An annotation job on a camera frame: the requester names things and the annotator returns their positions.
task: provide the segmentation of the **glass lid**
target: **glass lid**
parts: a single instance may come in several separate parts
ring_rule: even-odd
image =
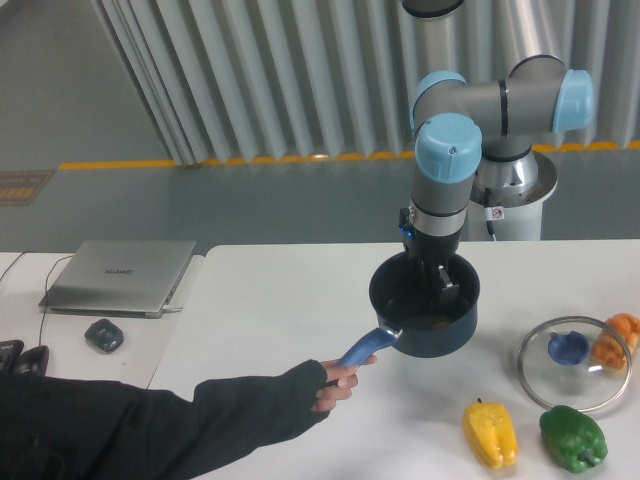
[[[631,352],[609,325],[561,317],[538,325],[522,341],[518,379],[543,408],[567,405],[590,412],[622,395],[631,378]]]

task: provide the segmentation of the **green bell pepper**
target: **green bell pepper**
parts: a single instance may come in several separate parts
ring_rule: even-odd
[[[540,429],[549,453],[562,468],[584,472],[607,456],[604,434],[592,418],[558,405],[540,417]]]

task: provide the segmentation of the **logo on laptop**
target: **logo on laptop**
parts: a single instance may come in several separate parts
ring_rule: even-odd
[[[107,268],[104,273],[108,274],[108,275],[130,275],[133,273],[132,269],[127,269],[127,270],[123,270],[123,269],[116,269],[116,268]]]

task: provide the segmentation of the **cable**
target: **cable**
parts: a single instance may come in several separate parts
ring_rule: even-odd
[[[489,206],[489,199],[491,198],[491,189],[484,189],[484,220],[487,224],[487,232],[494,242],[497,242],[496,232],[493,229],[493,208]]]
[[[0,283],[2,282],[2,279],[7,275],[7,273],[9,272],[9,270],[11,270],[11,267],[13,267],[13,266],[16,264],[16,262],[17,262],[18,260],[20,260],[20,257],[22,257],[23,255],[26,255],[27,253],[33,253],[33,252],[32,252],[31,250],[27,250],[26,252],[22,252],[20,255],[18,255],[18,256],[16,257],[16,259],[15,259],[13,262],[11,262],[11,265],[9,265],[9,266],[5,269],[5,271],[4,271],[4,272],[2,272],[2,276],[0,276]]]
[[[42,345],[42,329],[44,327],[44,317],[47,314],[47,308],[49,307],[49,277],[51,276],[55,268],[58,266],[58,264],[62,260],[66,260],[71,257],[73,257],[73,255],[67,255],[66,257],[59,258],[56,261],[56,263],[53,264],[53,267],[51,267],[51,270],[49,270],[49,273],[47,274],[47,278],[44,281],[44,312],[42,312],[42,320],[40,321],[40,334],[38,335],[38,346]]]

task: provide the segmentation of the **laptop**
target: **laptop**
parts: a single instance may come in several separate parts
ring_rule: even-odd
[[[53,312],[159,318],[189,266],[194,241],[86,240],[40,302]]]

